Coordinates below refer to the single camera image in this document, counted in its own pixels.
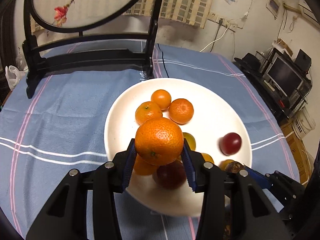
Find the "plastic bucket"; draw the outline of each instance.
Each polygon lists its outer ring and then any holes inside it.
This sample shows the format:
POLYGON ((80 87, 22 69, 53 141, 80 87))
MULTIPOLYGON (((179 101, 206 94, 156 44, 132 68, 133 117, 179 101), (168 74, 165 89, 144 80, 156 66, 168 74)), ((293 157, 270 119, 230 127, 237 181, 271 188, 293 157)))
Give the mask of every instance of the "plastic bucket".
POLYGON ((315 121, 312 119, 306 108, 298 112, 292 122, 292 129, 299 139, 302 139, 308 132, 316 127, 315 121))

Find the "plate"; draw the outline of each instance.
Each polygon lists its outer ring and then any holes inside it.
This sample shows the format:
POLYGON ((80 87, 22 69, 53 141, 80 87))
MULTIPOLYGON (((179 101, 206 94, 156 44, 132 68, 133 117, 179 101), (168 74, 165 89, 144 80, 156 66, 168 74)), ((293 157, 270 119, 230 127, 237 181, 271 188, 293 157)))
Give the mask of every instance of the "plate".
MULTIPOLYGON (((151 79, 133 85, 113 103, 108 113, 104 143, 109 160, 117 152, 125 151, 131 138, 135 138, 139 125, 135 122, 135 111, 143 102, 150 101, 158 89, 167 90, 172 100, 185 98, 194 107, 190 122, 180 125, 196 139, 196 151, 208 153, 216 165, 233 159, 248 167, 252 165, 252 151, 248 132, 234 109, 211 90, 198 84, 174 78, 151 79), (219 138, 236 132, 242 138, 242 146, 233 156, 225 156, 218 146, 219 138)), ((156 185, 152 176, 139 176, 132 172, 129 194, 146 207, 169 216, 200 216, 203 193, 194 193, 185 182, 176 190, 166 190, 156 185)))

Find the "metal screw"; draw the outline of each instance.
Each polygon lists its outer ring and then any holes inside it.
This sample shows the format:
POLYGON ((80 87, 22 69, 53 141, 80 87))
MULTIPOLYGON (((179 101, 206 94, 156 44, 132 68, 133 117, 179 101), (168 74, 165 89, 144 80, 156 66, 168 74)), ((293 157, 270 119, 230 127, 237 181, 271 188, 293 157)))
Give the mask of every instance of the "metal screw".
POLYGON ((211 162, 205 162, 203 166, 207 169, 211 169, 213 167, 213 164, 211 162))
POLYGON ((240 170, 239 171, 239 174, 242 176, 242 177, 246 177, 249 175, 249 173, 246 171, 246 170, 240 170))
POLYGON ((113 162, 106 162, 105 164, 104 164, 104 166, 107 168, 107 169, 111 169, 113 166, 115 166, 114 165, 114 163, 113 162))
POLYGON ((70 176, 76 176, 77 174, 78 174, 78 171, 76 169, 69 171, 70 176))

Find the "monitor screen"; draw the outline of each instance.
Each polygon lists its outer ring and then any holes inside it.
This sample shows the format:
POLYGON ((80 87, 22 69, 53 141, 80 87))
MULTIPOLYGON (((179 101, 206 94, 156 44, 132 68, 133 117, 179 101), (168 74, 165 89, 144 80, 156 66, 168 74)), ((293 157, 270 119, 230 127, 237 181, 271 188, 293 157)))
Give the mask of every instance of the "monitor screen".
POLYGON ((281 58, 276 58, 268 71, 275 85, 288 97, 299 87, 302 80, 281 58))

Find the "checkered curtain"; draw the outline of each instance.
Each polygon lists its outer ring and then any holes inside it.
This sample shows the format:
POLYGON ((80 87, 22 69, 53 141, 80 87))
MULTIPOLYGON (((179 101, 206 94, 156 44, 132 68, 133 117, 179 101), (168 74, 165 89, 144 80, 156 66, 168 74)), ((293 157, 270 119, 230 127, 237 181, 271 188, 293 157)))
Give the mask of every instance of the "checkered curtain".
MULTIPOLYGON (((127 15, 151 16, 154 0, 139 0, 127 15)), ((162 0, 160 17, 204 28, 212 0, 162 0)))

